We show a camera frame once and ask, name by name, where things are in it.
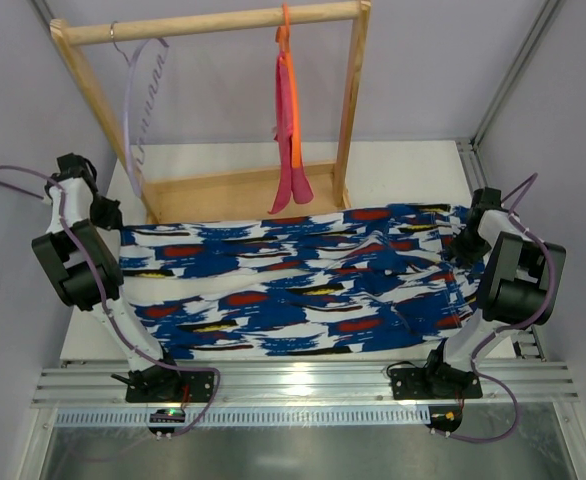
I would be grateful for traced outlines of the blue white red patterned trousers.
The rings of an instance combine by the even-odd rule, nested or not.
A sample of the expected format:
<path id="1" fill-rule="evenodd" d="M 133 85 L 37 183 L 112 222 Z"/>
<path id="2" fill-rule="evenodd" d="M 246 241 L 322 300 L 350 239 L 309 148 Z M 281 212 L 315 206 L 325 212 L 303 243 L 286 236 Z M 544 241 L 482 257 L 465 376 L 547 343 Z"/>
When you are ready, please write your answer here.
<path id="1" fill-rule="evenodd" d="M 367 354 L 456 333 L 485 265 L 451 258 L 467 210 L 389 204 L 255 221 L 121 230 L 128 279 L 184 281 L 132 295 L 147 331 L 180 360 Z"/>

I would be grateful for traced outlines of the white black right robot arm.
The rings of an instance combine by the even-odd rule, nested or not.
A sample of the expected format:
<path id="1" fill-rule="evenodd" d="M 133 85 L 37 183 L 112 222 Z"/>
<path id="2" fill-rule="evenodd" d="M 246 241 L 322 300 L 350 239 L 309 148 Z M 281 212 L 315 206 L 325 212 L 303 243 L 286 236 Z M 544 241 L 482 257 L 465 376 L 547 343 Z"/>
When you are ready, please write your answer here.
<path id="1" fill-rule="evenodd" d="M 422 368 L 427 396 L 461 399 L 479 386 L 476 363 L 515 330 L 546 323 L 553 311 L 567 251 L 541 240 L 503 207 L 501 191 L 473 193 L 466 226 L 448 256 L 469 266 L 488 258 L 477 311 L 457 334 L 430 352 Z"/>

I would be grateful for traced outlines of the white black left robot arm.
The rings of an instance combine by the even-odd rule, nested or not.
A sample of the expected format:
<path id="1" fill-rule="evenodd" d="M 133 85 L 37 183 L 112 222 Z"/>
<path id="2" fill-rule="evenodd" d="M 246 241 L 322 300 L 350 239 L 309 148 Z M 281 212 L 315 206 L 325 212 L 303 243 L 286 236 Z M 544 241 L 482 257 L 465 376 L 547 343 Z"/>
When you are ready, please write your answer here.
<path id="1" fill-rule="evenodd" d="M 99 193 L 97 171 L 88 159 L 69 153 L 57 165 L 45 186 L 51 222 L 32 241 L 34 254 L 62 302 L 91 314 L 126 355 L 128 373 L 112 376 L 126 385 L 126 401 L 178 401 L 183 375 L 124 299 L 123 272 L 100 235 L 122 229 L 119 203 Z"/>

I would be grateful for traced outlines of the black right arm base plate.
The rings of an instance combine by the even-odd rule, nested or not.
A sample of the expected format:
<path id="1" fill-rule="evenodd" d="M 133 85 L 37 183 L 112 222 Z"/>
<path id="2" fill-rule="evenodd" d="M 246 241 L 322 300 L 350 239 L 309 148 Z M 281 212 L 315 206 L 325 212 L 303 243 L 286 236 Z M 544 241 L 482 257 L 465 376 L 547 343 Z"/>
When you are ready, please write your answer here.
<path id="1" fill-rule="evenodd" d="M 401 365 L 387 370 L 395 400 L 467 400 L 483 397 L 479 378 L 450 367 L 428 370 Z"/>

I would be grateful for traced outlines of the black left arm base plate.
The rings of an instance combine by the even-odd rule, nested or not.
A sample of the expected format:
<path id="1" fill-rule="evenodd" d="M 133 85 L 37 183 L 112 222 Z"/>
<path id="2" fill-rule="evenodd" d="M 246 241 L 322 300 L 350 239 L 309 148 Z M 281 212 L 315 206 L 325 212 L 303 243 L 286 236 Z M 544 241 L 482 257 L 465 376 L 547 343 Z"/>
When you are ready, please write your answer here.
<path id="1" fill-rule="evenodd" d="M 128 403 L 207 403 L 215 380 L 212 372 L 178 372 L 158 366 L 111 377 L 127 386 Z"/>

